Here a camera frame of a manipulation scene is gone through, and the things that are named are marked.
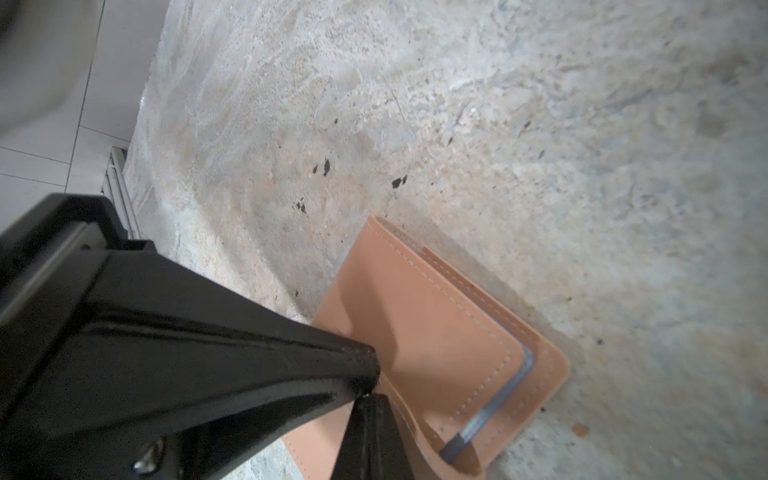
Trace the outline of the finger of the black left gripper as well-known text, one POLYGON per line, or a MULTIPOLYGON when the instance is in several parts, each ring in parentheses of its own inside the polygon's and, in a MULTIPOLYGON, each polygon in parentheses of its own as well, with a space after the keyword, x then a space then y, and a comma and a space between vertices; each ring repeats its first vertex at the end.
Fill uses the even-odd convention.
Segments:
POLYGON ((1 235, 5 479, 219 479, 379 374, 131 239, 105 197, 49 195, 1 235))

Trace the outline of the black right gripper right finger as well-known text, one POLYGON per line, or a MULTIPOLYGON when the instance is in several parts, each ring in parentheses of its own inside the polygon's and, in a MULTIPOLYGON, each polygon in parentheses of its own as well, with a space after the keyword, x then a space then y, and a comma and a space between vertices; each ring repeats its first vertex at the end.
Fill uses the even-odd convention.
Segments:
POLYGON ((373 478, 414 479, 390 402, 381 394, 373 396, 373 478))

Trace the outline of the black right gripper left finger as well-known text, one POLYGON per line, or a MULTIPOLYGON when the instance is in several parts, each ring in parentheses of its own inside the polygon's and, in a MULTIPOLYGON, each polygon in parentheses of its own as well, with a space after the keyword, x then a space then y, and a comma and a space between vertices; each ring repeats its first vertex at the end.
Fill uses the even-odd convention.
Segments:
POLYGON ((355 401, 331 474, 332 480, 371 479, 369 437, 374 419, 373 400, 372 395, 367 395, 355 401))

